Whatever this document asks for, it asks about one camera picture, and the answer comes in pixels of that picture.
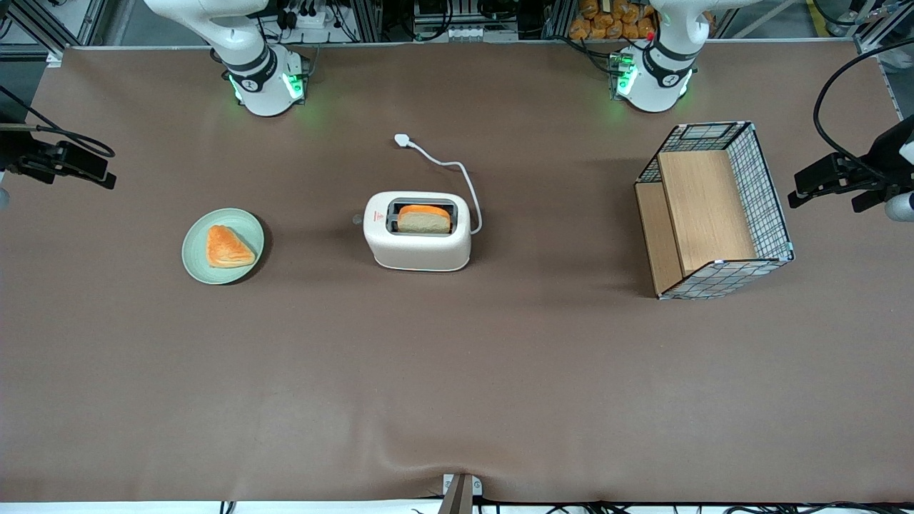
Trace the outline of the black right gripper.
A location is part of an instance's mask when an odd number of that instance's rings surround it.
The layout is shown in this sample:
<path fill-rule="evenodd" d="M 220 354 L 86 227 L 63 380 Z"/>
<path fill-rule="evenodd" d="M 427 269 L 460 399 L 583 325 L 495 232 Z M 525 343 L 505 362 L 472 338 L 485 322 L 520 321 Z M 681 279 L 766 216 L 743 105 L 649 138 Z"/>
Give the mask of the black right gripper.
<path fill-rule="evenodd" d="M 44 184 L 53 184 L 56 170 L 81 176 L 107 190 L 114 189 L 117 176 L 108 172 L 108 161 L 72 142 L 51 144 L 36 140 L 28 131 L 2 131 L 1 168 Z"/>

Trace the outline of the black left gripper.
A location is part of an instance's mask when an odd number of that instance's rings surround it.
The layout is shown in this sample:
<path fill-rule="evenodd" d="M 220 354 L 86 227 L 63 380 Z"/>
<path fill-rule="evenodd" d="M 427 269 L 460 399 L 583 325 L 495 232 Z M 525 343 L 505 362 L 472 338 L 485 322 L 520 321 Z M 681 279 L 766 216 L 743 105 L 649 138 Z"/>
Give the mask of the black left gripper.
<path fill-rule="evenodd" d="M 866 163 L 884 176 L 885 184 L 900 190 L 912 190 L 912 157 L 903 155 L 903 149 L 912 143 L 913 115 L 875 137 L 866 153 Z M 830 153 L 794 175 L 795 190 L 790 192 L 790 208 L 802 205 L 819 196 L 840 195 L 869 187 L 865 169 L 839 153 Z"/>

